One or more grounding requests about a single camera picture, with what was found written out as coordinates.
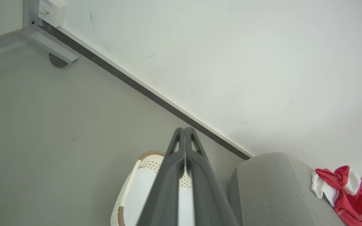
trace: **metal frame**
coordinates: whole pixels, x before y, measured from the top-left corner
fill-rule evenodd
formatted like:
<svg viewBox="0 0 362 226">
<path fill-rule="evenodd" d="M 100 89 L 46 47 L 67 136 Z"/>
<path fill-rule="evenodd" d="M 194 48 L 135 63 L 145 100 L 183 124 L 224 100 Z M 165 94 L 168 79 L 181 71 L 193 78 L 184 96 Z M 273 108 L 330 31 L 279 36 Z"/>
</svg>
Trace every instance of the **metal frame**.
<svg viewBox="0 0 362 226">
<path fill-rule="evenodd" d="M 23 32 L 21 34 L 68 65 L 75 63 L 79 57 L 38 31 L 39 24 L 46 23 L 39 20 L 39 4 L 40 0 L 23 0 Z"/>
<path fill-rule="evenodd" d="M 202 144 L 191 127 L 175 130 L 137 226 L 177 226 L 178 181 L 185 164 L 192 179 L 195 226 L 238 226 Z"/>
</svg>

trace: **baseboard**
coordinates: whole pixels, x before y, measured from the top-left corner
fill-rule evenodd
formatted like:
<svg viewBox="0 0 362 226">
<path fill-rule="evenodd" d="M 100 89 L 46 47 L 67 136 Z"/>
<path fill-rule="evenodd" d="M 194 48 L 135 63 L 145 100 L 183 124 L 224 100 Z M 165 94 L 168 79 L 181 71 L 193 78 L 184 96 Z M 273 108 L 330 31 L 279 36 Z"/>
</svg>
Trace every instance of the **baseboard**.
<svg viewBox="0 0 362 226">
<path fill-rule="evenodd" d="M 226 149 L 235 153 L 237 156 L 245 160 L 253 157 L 251 153 L 242 148 L 240 145 L 231 141 L 224 134 L 219 132 L 219 130 L 201 120 L 187 109 L 184 109 L 175 101 L 171 100 L 168 96 L 155 89 L 155 87 L 151 86 L 149 83 L 122 66 L 116 60 L 106 55 L 103 51 L 93 46 L 93 44 L 89 43 L 83 37 L 76 34 L 73 30 L 71 30 L 71 28 L 66 26 L 61 26 L 58 29 L 55 29 L 54 27 L 41 28 L 52 34 L 58 40 L 62 41 L 75 51 L 97 63 L 99 66 L 103 67 L 105 70 L 112 73 L 165 109 L 169 110 L 180 119 L 195 127 L 197 130 L 204 133 L 220 145 L 224 146 Z"/>
</svg>

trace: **laundry basket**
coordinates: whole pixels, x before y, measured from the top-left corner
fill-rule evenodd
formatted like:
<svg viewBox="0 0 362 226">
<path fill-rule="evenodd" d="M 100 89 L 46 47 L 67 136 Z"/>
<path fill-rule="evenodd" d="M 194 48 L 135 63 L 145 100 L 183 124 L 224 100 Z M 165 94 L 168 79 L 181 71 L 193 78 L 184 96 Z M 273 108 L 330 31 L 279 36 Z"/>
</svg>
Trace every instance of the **laundry basket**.
<svg viewBox="0 0 362 226">
<path fill-rule="evenodd" d="M 114 209 L 112 210 L 111 215 L 111 226 L 125 226 L 126 219 L 124 220 L 124 212 L 126 211 L 135 211 L 133 209 L 124 209 L 125 202 L 127 200 L 128 193 L 130 189 L 132 188 L 132 182 L 135 179 L 135 175 L 138 173 L 138 170 L 150 170 L 154 173 L 157 173 L 160 169 L 161 163 L 164 159 L 165 153 L 161 151 L 149 151 L 144 153 L 135 163 L 135 166 L 132 170 L 132 172 L 129 174 L 127 179 L 125 180 L 124 185 L 122 185 L 121 191 L 119 192 L 119 195 L 117 197 L 117 200 L 114 205 Z M 186 170 L 184 170 L 184 175 L 181 177 L 179 181 L 179 185 L 187 189 L 187 193 L 189 196 L 189 192 L 192 196 L 191 190 L 191 178 L 187 175 Z M 141 185 L 138 183 L 137 186 L 146 186 L 143 189 L 145 189 L 147 192 L 151 189 L 152 184 L 146 183 L 146 185 Z M 145 198 L 144 196 L 142 199 L 140 199 L 141 205 L 144 204 Z M 137 210 L 138 213 L 132 213 L 134 216 L 139 216 L 140 212 Z"/>
</svg>

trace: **red clothing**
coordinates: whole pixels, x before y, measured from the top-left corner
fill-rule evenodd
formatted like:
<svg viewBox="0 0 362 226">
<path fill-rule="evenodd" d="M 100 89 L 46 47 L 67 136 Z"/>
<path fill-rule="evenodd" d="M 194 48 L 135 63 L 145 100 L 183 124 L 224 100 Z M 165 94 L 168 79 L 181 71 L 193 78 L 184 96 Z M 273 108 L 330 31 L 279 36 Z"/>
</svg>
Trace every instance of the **red clothing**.
<svg viewBox="0 0 362 226">
<path fill-rule="evenodd" d="M 337 196 L 335 211 L 348 226 L 362 226 L 362 178 L 349 166 L 342 166 L 332 173 L 328 169 L 315 169 L 316 173 L 331 187 Z"/>
</svg>

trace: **red and white cloth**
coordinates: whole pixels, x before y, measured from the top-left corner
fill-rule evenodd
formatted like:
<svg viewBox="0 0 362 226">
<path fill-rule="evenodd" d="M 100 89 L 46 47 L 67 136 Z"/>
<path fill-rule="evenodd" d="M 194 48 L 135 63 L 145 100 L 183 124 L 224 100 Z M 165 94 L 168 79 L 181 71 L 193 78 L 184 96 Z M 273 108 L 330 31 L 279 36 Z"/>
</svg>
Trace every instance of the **red and white cloth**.
<svg viewBox="0 0 362 226">
<path fill-rule="evenodd" d="M 328 169 L 315 169 L 311 190 L 318 198 L 324 193 L 340 219 L 348 226 L 362 226 L 362 178 L 342 166 L 332 173 Z"/>
</svg>

